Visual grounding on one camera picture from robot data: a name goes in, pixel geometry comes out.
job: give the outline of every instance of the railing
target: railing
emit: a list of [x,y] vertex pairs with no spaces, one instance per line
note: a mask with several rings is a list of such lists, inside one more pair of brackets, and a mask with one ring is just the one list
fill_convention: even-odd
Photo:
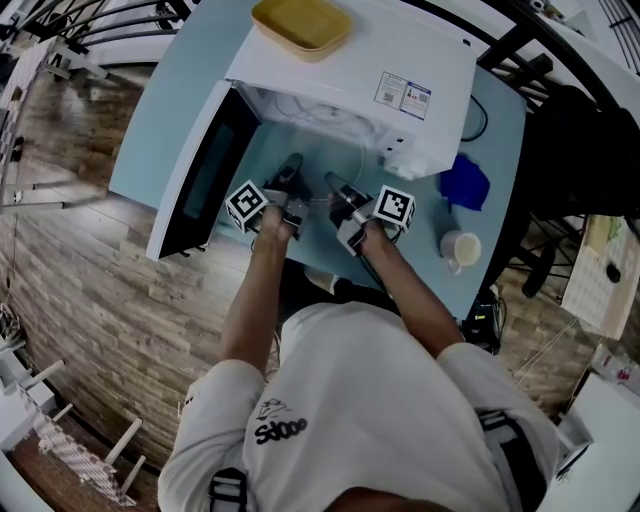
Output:
[[[525,96],[532,110],[536,110],[537,103],[540,100],[544,100],[551,91],[559,87],[559,84],[545,76],[553,69],[553,62],[549,57],[542,54],[531,61],[527,61],[518,55],[517,52],[519,50],[534,40],[544,46],[550,54],[573,73],[600,109],[618,108],[617,101],[598,75],[567,41],[539,18],[529,7],[528,2],[521,0],[482,0],[495,11],[515,23],[515,26],[509,32],[500,39],[496,39],[467,20],[427,0],[402,1],[456,25],[487,44],[489,49],[480,56],[478,65],[493,72]],[[508,65],[509,61],[517,67],[510,67]],[[526,89],[534,89],[536,94],[529,94]]]
[[640,76],[640,27],[624,0],[598,0],[609,20],[627,66]]
[[[17,30],[24,30],[42,39],[59,36],[76,51],[86,53],[87,47],[110,41],[176,34],[178,25],[191,14],[191,9],[183,0],[139,0],[106,10],[105,5],[108,7],[108,0],[51,0],[24,20]],[[152,6],[155,6],[155,13],[151,15],[118,23],[96,23],[114,14]],[[155,24],[157,29],[150,29],[150,23]],[[141,30],[118,30],[134,26],[140,26]],[[93,37],[96,34],[104,34],[104,37]]]

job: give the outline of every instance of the backpack strap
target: backpack strap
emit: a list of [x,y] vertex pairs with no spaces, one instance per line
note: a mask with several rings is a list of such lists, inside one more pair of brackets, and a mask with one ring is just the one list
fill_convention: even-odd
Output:
[[534,512],[547,492],[547,482],[522,427],[504,411],[480,412],[478,418],[511,510]]

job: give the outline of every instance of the strap buckle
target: strap buckle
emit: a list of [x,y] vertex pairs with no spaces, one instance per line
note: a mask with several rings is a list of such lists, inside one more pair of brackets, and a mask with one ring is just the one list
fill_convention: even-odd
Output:
[[239,512],[247,510],[247,477],[235,468],[227,468],[218,471],[211,479],[209,485],[209,498],[211,507],[218,501],[237,503]]

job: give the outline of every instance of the printed logo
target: printed logo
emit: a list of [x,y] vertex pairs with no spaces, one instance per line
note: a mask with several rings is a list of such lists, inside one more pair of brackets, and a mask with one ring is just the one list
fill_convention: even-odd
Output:
[[287,405],[283,404],[277,398],[272,398],[271,400],[267,400],[266,402],[262,402],[260,406],[260,411],[258,412],[258,417],[256,418],[258,421],[264,421],[267,418],[277,418],[278,413],[280,411],[290,411],[291,409],[287,409]]
[[297,436],[300,432],[307,428],[307,420],[300,418],[298,421],[270,421],[269,426],[261,425],[255,435],[258,438],[257,444],[265,444],[269,441],[280,441],[281,439],[289,439]]

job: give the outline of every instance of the white microwave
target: white microwave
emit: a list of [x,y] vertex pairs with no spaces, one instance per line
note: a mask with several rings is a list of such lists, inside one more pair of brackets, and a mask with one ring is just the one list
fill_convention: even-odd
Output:
[[[178,157],[149,258],[206,244],[238,169],[260,186],[288,152],[352,155],[354,147],[365,147],[368,160],[358,172],[381,165],[407,180],[451,168],[469,106],[474,53],[410,6],[335,3],[351,15],[353,32],[321,62],[301,62],[255,27],[249,32]],[[295,146],[301,139],[304,150]],[[345,167],[354,167],[347,160]],[[336,171],[318,169],[318,176],[327,170]]]

